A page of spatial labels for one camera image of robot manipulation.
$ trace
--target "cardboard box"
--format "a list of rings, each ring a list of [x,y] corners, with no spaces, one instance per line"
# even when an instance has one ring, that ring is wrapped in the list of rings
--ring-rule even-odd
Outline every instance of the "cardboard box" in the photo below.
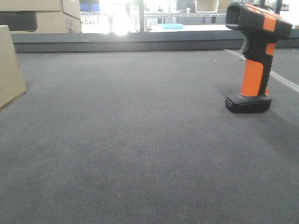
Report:
[[[231,0],[219,0],[219,9],[227,9],[231,2]]]
[[[37,12],[36,31],[11,31],[11,34],[80,33],[80,19],[62,12]]]
[[[27,90],[8,26],[0,26],[0,111]]]
[[[80,19],[79,0],[62,0],[62,12]]]
[[[1,0],[1,11],[61,11],[61,0]]]
[[[80,19],[79,0],[0,0],[0,11],[64,12]]]
[[[196,12],[217,12],[218,0],[196,0]]]

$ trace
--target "blue object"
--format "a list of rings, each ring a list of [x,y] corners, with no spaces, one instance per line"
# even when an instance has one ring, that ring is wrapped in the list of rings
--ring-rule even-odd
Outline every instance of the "blue object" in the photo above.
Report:
[[[100,4],[92,4],[92,12],[99,12],[100,11]]]
[[[88,4],[88,3],[80,4],[80,11],[81,12],[90,12],[90,4]]]
[[[159,24],[163,29],[184,29],[184,25],[180,23],[164,23]]]

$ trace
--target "barcode scanner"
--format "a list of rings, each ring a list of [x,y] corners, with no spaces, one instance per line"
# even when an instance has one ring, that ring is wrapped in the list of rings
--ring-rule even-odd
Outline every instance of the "barcode scanner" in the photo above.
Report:
[[[259,113],[270,108],[271,98],[266,87],[275,45],[278,40],[289,39],[292,31],[292,24],[279,15],[281,4],[282,1],[277,1],[276,13],[247,3],[233,2],[228,6],[225,25],[242,32],[241,53],[246,58],[241,92],[225,99],[231,112]]]

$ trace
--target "gray carpet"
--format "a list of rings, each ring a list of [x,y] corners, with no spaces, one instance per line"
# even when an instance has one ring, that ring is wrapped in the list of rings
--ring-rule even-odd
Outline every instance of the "gray carpet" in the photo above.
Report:
[[[1,224],[298,223],[298,94],[270,79],[268,112],[230,113],[239,58],[18,58],[28,92],[0,113]]]

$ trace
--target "scanner base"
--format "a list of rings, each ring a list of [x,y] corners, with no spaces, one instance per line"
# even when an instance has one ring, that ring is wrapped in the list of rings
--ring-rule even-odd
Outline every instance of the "scanner base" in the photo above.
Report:
[[[234,94],[226,97],[225,106],[233,113],[262,113],[270,108],[271,101],[267,95],[245,97]]]

